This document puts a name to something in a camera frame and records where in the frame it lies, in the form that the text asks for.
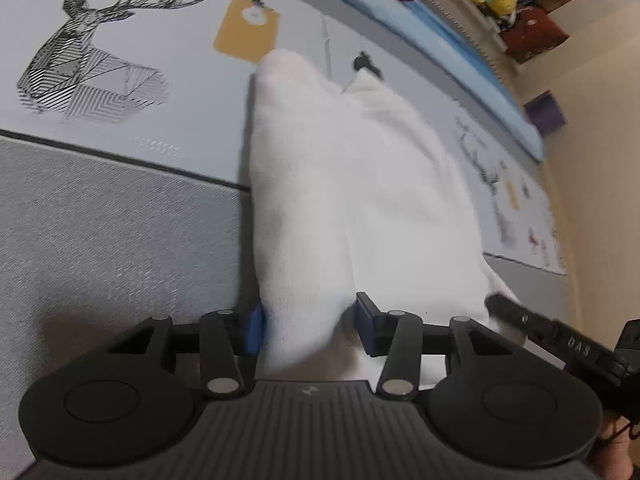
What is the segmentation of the person's right hand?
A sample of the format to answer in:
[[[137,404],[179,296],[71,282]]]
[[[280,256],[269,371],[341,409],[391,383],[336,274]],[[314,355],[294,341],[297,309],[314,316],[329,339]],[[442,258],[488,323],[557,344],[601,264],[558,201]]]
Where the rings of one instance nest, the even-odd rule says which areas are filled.
[[[591,469],[604,480],[639,478],[639,468],[630,455],[631,423],[626,418],[605,412],[600,433],[600,446],[593,448]]]

